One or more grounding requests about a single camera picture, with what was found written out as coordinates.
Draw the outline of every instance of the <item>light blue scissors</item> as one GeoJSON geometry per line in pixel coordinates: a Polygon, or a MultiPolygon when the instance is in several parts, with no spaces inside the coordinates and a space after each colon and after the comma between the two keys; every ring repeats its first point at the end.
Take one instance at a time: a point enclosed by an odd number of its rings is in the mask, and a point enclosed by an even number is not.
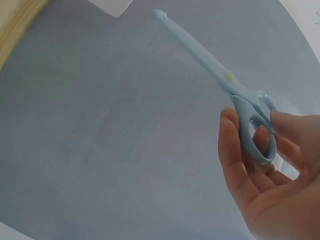
{"type": "Polygon", "coordinates": [[[231,71],[224,68],[199,42],[197,42],[183,28],[167,17],[162,10],[153,11],[157,19],[175,37],[178,42],[215,78],[217,84],[231,98],[234,108],[239,116],[239,137],[244,149],[259,164],[270,164],[276,156],[277,145],[275,130],[260,104],[260,100],[272,111],[277,110],[276,105],[263,91],[249,89],[242,85],[231,71]],[[255,145],[249,125],[257,128],[263,125],[269,131],[269,149],[264,155],[255,145]]]}

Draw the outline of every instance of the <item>blue-gray surface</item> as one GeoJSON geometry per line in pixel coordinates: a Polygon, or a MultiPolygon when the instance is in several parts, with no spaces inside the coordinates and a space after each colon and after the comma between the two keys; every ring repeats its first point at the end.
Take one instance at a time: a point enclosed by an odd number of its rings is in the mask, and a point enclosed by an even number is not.
{"type": "Polygon", "coordinates": [[[53,0],[0,73],[0,221],[36,240],[248,239],[217,154],[231,101],[152,21],[163,9],[281,110],[320,68],[278,0],[53,0]]]}

